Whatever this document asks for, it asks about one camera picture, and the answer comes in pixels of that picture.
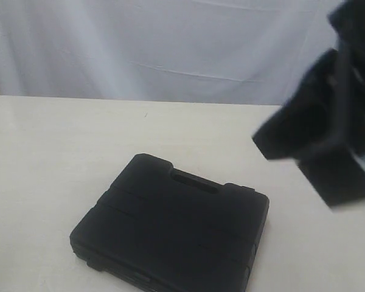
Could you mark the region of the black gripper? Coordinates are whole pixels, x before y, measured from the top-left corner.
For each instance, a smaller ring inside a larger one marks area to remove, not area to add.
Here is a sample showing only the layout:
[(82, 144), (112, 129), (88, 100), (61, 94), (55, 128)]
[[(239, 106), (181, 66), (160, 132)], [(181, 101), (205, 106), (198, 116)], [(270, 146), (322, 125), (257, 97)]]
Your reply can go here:
[(292, 97), (254, 133), (267, 160), (297, 158), (309, 146), (336, 146), (365, 131), (365, 1), (328, 16), (338, 47), (307, 70)]

